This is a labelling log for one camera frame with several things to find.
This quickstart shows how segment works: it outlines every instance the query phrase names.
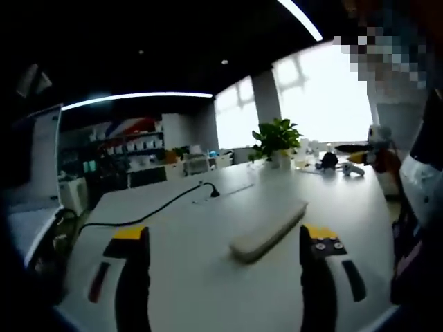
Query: led light strip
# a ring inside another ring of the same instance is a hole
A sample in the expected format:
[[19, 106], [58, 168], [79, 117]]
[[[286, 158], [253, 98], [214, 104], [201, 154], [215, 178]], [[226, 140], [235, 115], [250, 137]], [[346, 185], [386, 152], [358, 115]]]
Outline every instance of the led light strip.
[[106, 102], [107, 100], [117, 100], [125, 98], [139, 98], [139, 97], [199, 97], [199, 98], [211, 98], [213, 95], [210, 93], [193, 93], [193, 92], [142, 92], [142, 93], [127, 93], [125, 95], [110, 95], [108, 97], [95, 98], [85, 100], [84, 102], [76, 102], [68, 106], [63, 106], [62, 111], [68, 109], [74, 109], [84, 105], [95, 104], [97, 102]]
[[292, 0], [278, 0], [293, 16], [296, 17], [298, 21], [309, 31], [312, 37], [316, 41], [323, 40], [322, 35], [319, 33], [315, 25], [311, 22], [310, 19], [306, 16], [304, 12], [294, 3]]

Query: window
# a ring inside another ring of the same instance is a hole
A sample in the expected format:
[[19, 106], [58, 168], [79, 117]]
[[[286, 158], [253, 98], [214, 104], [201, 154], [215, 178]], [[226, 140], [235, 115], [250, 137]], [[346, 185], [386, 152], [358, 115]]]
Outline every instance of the window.
[[366, 82], [358, 81], [349, 62], [341, 46], [329, 42], [274, 65], [282, 117], [298, 124], [306, 138], [319, 142], [367, 140], [372, 116]]
[[248, 147], [256, 143], [258, 116], [250, 77], [230, 86], [215, 98], [215, 121], [220, 149]]

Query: power cord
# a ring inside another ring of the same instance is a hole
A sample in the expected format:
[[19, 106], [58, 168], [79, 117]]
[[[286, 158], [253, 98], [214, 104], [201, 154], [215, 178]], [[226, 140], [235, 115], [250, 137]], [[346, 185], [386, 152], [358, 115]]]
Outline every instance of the power cord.
[[195, 187], [192, 187], [188, 190], [186, 190], [185, 192], [182, 192], [180, 195], [174, 197], [173, 199], [171, 199], [170, 201], [168, 201], [166, 204], [162, 205], [161, 207], [159, 207], [157, 210], [150, 212], [149, 214], [142, 216], [139, 219], [136, 219], [134, 221], [128, 221], [126, 223], [88, 223], [86, 225], [83, 225], [82, 227], [80, 227], [80, 229], [78, 230], [78, 234], [80, 235], [80, 233], [82, 232], [82, 230], [86, 227], [90, 227], [90, 226], [107, 226], [107, 227], [125, 227], [125, 226], [132, 226], [132, 225], [136, 225], [137, 223], [141, 223], [143, 220], [155, 215], [156, 213], [160, 212], [161, 210], [163, 210], [164, 208], [166, 208], [169, 204], [175, 202], [177, 199], [179, 199], [182, 196], [185, 196], [186, 194], [189, 194], [190, 192], [193, 192], [194, 190], [203, 187], [204, 185], [210, 185], [213, 188], [213, 192], [210, 193], [211, 197], [218, 197], [220, 196], [219, 191], [217, 190], [217, 188], [211, 183], [211, 182], [205, 182], [205, 183], [200, 183], [199, 185], [196, 185]]

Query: wall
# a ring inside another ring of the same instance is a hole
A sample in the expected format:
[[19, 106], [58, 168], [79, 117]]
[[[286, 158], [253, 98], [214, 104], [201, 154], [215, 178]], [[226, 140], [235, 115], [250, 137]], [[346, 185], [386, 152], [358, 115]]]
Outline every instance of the wall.
[[183, 147], [194, 142], [192, 125], [188, 116], [175, 113], [163, 114], [162, 122], [166, 149]]
[[259, 123], [272, 122], [274, 118], [281, 119], [280, 102], [272, 70], [269, 69], [252, 77], [255, 106]]
[[424, 106], [428, 96], [426, 89], [418, 89], [409, 73], [390, 72], [389, 64], [375, 64], [383, 73], [381, 80], [368, 76], [368, 98], [377, 109], [380, 125], [392, 130], [392, 138], [398, 149], [409, 151], [422, 123]]
[[203, 151], [219, 149], [217, 124], [215, 122], [214, 102], [192, 116], [193, 143], [199, 144]]
[[60, 110], [36, 119], [31, 148], [29, 182], [6, 191], [10, 205], [24, 204], [38, 209], [58, 204], [56, 153]]

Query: white sponge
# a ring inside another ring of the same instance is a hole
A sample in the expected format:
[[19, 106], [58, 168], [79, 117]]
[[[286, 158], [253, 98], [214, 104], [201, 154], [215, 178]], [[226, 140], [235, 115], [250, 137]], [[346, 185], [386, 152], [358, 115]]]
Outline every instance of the white sponge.
[[281, 219], [270, 220], [251, 232], [233, 239], [230, 249], [234, 256], [245, 263], [259, 259], [299, 222], [306, 207], [307, 202], [295, 201], [290, 210], [282, 213]]

